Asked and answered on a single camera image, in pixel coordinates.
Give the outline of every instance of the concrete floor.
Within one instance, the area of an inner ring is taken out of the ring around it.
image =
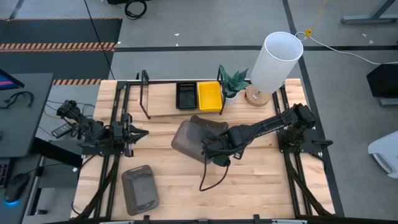
[[[124,17],[117,6],[100,0],[87,1],[93,17]],[[396,45],[397,24],[339,24],[341,16],[368,14],[379,2],[381,0],[329,1],[314,28],[313,37],[328,45]],[[289,0],[297,30],[312,26],[322,3],[322,0]],[[1,1],[0,17],[10,15],[16,4],[17,0]],[[151,0],[147,4],[148,11],[143,18],[123,20],[120,47],[261,45],[271,32],[289,32],[281,1]],[[388,12],[398,13],[398,3]],[[88,15],[82,0],[25,0],[16,17],[77,18]],[[315,45],[311,40],[303,44]],[[354,53],[377,62],[398,61],[397,51]],[[257,55],[255,50],[123,52],[114,54],[112,70],[117,79],[135,78],[142,69],[146,69],[151,78],[213,78],[219,64],[223,64],[227,72],[246,68],[250,71]],[[367,153],[369,143],[398,130],[398,108],[380,107],[367,84],[366,75],[376,66],[327,51],[306,51],[304,59],[326,138],[335,142],[330,147],[330,157],[345,216],[398,220],[398,180],[387,177]],[[302,77],[299,65],[290,76]],[[50,99],[77,99],[95,104],[97,92],[98,86],[54,86]],[[40,123],[48,131],[61,124],[48,117],[43,117]],[[49,139],[41,130],[37,135]],[[62,192],[43,194],[40,206],[51,204],[53,197],[65,197],[63,194],[73,197],[74,194],[74,190]],[[70,202],[59,200],[59,203],[62,204],[59,207],[70,211]],[[68,212],[56,211],[48,214],[50,218],[34,216],[24,222],[42,223],[68,218]]]

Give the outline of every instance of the white object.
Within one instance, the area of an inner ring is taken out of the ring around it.
[[[387,172],[387,175],[398,179],[398,131],[372,142],[368,153]]]
[[[251,73],[251,83],[259,91],[275,92],[302,54],[303,45],[296,36],[286,32],[269,34]]]
[[[233,105],[233,104],[235,103],[236,99],[238,98],[238,95],[239,95],[239,93],[237,93],[237,94],[236,94],[234,97],[232,97],[232,98],[226,97],[226,98],[225,98],[225,106]]]
[[[297,34],[303,34],[303,35],[305,35],[305,33],[303,33],[303,32],[297,32],[295,36],[297,36]],[[373,65],[398,63],[398,62],[385,62],[385,63],[372,62],[372,61],[370,61],[370,60],[368,60],[368,59],[366,59],[366,58],[364,58],[364,57],[361,57],[361,56],[359,56],[359,55],[356,55],[356,54],[353,54],[353,53],[350,53],[350,52],[342,52],[342,51],[336,50],[336,49],[334,49],[333,47],[329,47],[329,46],[327,46],[326,44],[323,44],[323,43],[321,43],[321,42],[315,40],[315,39],[312,38],[312,37],[309,37],[309,38],[310,38],[312,41],[314,41],[315,43],[317,43],[317,44],[319,44],[319,45],[322,45],[322,46],[324,46],[324,47],[327,47],[327,48],[329,48],[330,50],[334,50],[334,51],[337,52],[337,53],[352,55],[352,56],[354,56],[354,57],[360,58],[360,59],[364,60],[365,62],[371,63],[371,64],[373,64]]]

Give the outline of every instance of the hazard tape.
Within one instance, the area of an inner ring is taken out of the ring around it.
[[[100,78],[84,78],[84,79],[62,79],[54,80],[52,85],[99,85]]]
[[[114,51],[116,43],[103,42],[105,51]],[[0,52],[77,52],[102,50],[99,42],[82,43],[14,43],[0,44]]]
[[[105,20],[105,19],[118,19],[122,20],[122,17],[96,17],[93,20]],[[18,19],[1,19],[6,21],[70,21],[70,20],[90,20],[89,17],[87,18],[18,18]]]

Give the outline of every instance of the white lamp shade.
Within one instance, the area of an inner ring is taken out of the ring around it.
[[[259,91],[275,92],[302,54],[303,45],[294,35],[286,32],[269,34],[251,73],[251,83]]]

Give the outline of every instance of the keyboard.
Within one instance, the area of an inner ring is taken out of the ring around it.
[[[0,189],[7,187],[10,170],[10,160],[0,159]]]

